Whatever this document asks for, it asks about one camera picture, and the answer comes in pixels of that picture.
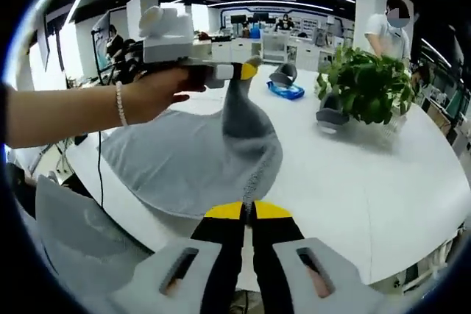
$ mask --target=hand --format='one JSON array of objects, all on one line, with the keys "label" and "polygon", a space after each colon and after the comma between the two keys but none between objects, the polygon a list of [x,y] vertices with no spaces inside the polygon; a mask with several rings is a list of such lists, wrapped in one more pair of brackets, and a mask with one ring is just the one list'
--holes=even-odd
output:
[{"label": "hand", "polygon": [[148,74],[124,85],[122,100],[124,114],[128,124],[139,124],[151,121],[171,104],[183,102],[190,98],[182,91],[204,92],[205,86],[192,88],[188,81],[188,70],[175,68]]}]

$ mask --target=white t-shirt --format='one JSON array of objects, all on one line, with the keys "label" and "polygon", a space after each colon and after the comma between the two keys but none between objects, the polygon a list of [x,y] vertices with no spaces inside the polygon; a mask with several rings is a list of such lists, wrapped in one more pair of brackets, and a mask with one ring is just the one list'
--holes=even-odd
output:
[{"label": "white t-shirt", "polygon": [[[373,14],[366,23],[365,35],[373,34],[380,38],[383,53],[389,57],[402,60],[411,58],[409,37],[404,29],[398,29],[388,23],[385,14]],[[369,51],[375,53],[371,45]]]}]

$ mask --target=black wire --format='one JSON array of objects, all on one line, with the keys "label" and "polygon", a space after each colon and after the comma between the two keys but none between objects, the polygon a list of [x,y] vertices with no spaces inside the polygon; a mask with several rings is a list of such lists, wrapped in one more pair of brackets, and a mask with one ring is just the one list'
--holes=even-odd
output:
[{"label": "black wire", "polygon": [[102,132],[98,132],[98,175],[100,177],[100,190],[102,192],[102,201],[100,203],[100,207],[103,209],[103,177],[102,177],[102,169],[101,169],[101,161],[102,161]]},{"label": "black wire", "polygon": [[247,314],[249,311],[249,291],[245,291],[245,308],[244,308],[244,314]]}]

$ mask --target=white table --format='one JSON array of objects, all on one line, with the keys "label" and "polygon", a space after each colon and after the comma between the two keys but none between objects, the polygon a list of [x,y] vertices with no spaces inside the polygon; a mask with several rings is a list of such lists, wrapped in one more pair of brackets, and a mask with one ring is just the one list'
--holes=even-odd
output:
[{"label": "white table", "polygon": [[[451,146],[418,106],[392,149],[366,135],[327,135],[316,125],[316,73],[300,71],[297,84],[305,97],[288,101],[266,89],[274,69],[262,65],[249,93],[271,118],[283,147],[280,172],[264,200],[289,210],[306,238],[317,237],[346,257],[369,284],[417,263],[455,232],[471,210],[471,190]],[[221,108],[224,95],[225,89],[209,90],[172,108],[210,114]],[[91,134],[67,156],[99,201],[97,141]],[[102,176],[105,210],[145,246],[157,251],[192,233],[195,221],[145,207],[104,160]],[[244,248],[238,286],[257,290],[251,255]]]}]

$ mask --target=green leaves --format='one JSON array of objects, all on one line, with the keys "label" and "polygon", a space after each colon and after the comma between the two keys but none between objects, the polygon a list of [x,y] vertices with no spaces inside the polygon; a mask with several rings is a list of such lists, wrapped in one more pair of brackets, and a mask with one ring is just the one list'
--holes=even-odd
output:
[{"label": "green leaves", "polygon": [[[402,115],[410,109],[414,98],[400,61],[386,56],[379,58],[358,48],[337,49],[327,77],[333,94],[340,97],[342,111],[366,124],[388,124],[393,116],[393,103],[399,106]],[[321,74],[317,82],[322,99],[328,84]]]}]

